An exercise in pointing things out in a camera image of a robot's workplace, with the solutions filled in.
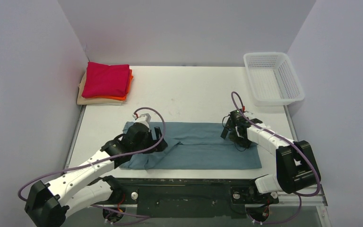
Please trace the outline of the blue-grey t shirt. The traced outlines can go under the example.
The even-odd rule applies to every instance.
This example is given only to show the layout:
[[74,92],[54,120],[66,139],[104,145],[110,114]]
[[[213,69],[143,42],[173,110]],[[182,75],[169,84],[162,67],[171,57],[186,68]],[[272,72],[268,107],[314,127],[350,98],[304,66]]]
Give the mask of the blue-grey t shirt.
[[220,123],[167,122],[162,152],[136,154],[121,169],[247,170],[262,167],[257,147],[237,148],[220,137]]

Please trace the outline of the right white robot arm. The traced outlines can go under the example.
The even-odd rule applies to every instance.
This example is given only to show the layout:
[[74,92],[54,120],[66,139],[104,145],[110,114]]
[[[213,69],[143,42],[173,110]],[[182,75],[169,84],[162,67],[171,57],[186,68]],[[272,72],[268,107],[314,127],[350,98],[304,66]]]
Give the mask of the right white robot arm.
[[316,185],[320,191],[319,169],[310,144],[294,141],[277,134],[257,118],[248,118],[241,109],[231,111],[223,126],[221,137],[242,148],[258,145],[275,157],[276,173],[254,180],[248,196],[255,203],[262,202],[267,193],[297,193]]

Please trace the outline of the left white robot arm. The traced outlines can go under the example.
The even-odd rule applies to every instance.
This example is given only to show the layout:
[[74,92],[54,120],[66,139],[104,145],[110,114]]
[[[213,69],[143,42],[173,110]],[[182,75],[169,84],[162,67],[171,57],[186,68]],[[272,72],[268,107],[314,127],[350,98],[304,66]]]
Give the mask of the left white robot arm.
[[153,153],[167,147],[160,127],[135,122],[126,131],[106,142],[78,169],[47,183],[35,182],[26,199],[25,212],[38,227],[60,227],[65,220],[98,202],[117,203],[124,191],[120,183],[106,173],[128,162],[138,151]]

